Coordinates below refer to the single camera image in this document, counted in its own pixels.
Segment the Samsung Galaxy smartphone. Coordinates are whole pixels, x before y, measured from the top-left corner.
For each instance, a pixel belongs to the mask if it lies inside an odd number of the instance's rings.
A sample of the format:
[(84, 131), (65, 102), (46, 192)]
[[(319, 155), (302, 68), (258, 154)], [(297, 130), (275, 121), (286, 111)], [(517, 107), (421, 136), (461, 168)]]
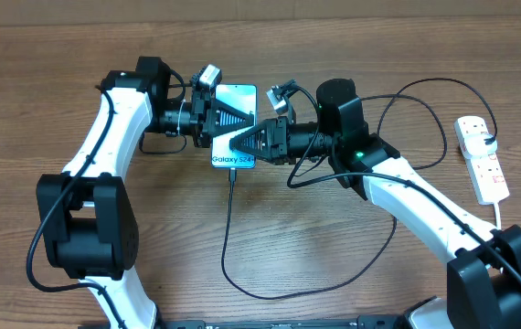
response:
[(212, 109), (215, 126), (211, 165), (215, 168), (251, 169), (253, 155), (232, 149), (230, 140), (257, 123), (257, 87), (251, 84), (219, 84)]

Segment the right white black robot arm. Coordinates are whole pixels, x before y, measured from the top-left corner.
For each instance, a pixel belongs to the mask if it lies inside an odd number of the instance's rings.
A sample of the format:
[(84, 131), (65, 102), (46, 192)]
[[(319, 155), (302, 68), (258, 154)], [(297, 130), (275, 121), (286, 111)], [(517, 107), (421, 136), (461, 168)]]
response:
[(427, 183), (364, 118), (352, 80), (322, 83), (310, 99), (316, 122), (265, 120), (233, 137), (234, 150), (300, 165), (327, 157), (332, 179), (403, 223), (444, 264), (447, 296), (404, 316), (406, 328), (521, 328), (521, 228), (500, 230)]

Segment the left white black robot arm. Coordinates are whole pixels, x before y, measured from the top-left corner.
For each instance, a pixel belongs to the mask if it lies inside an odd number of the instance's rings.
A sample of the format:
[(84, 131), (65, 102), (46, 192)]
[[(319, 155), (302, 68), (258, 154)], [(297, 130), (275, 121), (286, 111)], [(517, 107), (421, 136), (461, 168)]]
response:
[(113, 70), (99, 86), (101, 107), (74, 158), (36, 187), (40, 223), (32, 239), (48, 262), (89, 290), (110, 328), (161, 328), (135, 262), (139, 230), (124, 180), (148, 133), (192, 141), (212, 152), (217, 168), (252, 168), (229, 150), (229, 138), (257, 120), (258, 90), (225, 84), (208, 65), (184, 80), (158, 57), (141, 56), (133, 70)]

